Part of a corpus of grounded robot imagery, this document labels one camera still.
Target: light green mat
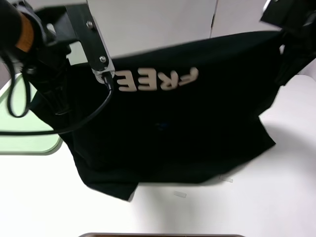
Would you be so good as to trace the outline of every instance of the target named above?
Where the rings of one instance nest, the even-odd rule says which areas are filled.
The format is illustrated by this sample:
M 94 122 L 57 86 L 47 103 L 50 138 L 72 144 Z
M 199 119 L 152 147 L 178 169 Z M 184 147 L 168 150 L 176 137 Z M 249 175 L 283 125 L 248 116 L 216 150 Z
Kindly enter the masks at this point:
M 32 98 L 36 89 L 31 85 Z M 0 130 L 10 131 L 47 131 L 50 126 L 37 118 L 33 112 L 23 118 L 12 117 L 6 108 L 8 90 L 0 96 Z M 21 114 L 25 106 L 25 87 L 22 76 L 16 80 L 12 98 L 13 110 Z M 0 136 L 0 155 L 48 155 L 60 148 L 62 140 L 58 135 L 44 136 Z

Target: white table surface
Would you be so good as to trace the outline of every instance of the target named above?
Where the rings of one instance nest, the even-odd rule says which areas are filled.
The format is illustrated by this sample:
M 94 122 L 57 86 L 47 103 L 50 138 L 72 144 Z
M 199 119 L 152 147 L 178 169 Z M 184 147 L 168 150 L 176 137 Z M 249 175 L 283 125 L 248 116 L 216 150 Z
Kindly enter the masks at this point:
M 144 184 L 132 202 L 87 188 L 63 144 L 46 157 L 0 156 L 0 232 L 5 237 L 85 233 L 316 233 L 316 82 L 296 76 L 262 120 L 277 145 L 200 186 Z M 173 195 L 184 192 L 186 198 Z

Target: black fabric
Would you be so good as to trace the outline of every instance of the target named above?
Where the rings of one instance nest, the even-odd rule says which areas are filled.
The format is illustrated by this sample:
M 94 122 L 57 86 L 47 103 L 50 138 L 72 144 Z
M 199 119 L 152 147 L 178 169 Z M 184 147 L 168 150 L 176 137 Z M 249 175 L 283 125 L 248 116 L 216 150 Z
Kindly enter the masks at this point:
M 146 77 L 139 68 L 155 69 L 157 89 L 122 91 L 128 86 L 118 80 L 124 84 L 125 77 L 115 76 L 106 109 L 61 135 L 83 182 L 127 200 L 139 182 L 201 183 L 271 148 L 275 143 L 258 116 L 279 89 L 280 45 L 279 32 L 251 32 L 114 59 L 118 74 L 131 71 L 132 89 L 146 84 L 138 80 Z M 158 75 L 181 77 L 195 69 L 191 83 L 161 88 Z M 107 92 L 81 64 L 72 66 L 67 94 L 68 115 L 52 114 L 38 93 L 32 110 L 54 129 L 64 128 L 91 114 Z

